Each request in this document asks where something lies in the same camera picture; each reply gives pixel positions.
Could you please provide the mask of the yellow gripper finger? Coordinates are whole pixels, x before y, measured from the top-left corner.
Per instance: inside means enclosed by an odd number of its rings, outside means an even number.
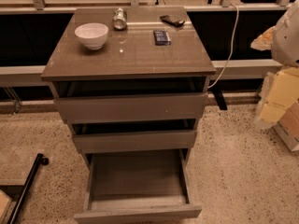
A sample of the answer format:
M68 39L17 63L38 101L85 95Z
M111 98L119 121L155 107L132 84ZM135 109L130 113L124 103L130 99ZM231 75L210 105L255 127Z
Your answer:
M252 49L257 49L260 51L270 50L272 44L272 37L275 30L276 27L272 26L266 31L264 31L261 35L259 35L251 42L250 47Z
M268 73L260 96L254 122L260 129L269 129L299 99L299 69L289 67L275 74Z

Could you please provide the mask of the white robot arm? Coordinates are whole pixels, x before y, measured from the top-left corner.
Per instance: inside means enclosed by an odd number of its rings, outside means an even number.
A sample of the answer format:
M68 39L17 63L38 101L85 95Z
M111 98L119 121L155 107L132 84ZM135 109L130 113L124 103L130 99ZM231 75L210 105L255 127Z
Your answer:
M255 124L269 129L299 99L299 0L250 46L260 51L269 49L272 59L282 65L278 72L268 73L264 78L256 110Z

